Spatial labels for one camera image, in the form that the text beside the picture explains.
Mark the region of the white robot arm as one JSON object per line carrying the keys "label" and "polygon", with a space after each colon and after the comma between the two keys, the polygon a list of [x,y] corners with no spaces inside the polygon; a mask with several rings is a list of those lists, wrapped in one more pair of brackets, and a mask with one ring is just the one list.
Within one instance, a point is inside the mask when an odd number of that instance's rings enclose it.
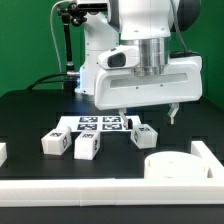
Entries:
{"label": "white robot arm", "polygon": [[202,58],[188,51],[169,56],[170,31],[178,27],[180,0],[77,0],[86,12],[108,12],[121,44],[98,57],[94,103],[100,110],[168,104],[173,117],[181,102],[202,95]]}

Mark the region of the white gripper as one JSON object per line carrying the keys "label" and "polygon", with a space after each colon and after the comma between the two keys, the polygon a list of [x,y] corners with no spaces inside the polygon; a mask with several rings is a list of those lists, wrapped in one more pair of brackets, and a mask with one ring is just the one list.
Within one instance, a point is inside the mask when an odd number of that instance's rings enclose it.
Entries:
{"label": "white gripper", "polygon": [[[100,110],[169,104],[170,124],[175,122],[180,102],[195,101],[202,95],[202,58],[174,58],[160,75],[135,76],[133,69],[100,69],[95,81],[95,106]],[[133,122],[126,110],[119,115],[124,128],[131,130]]]}

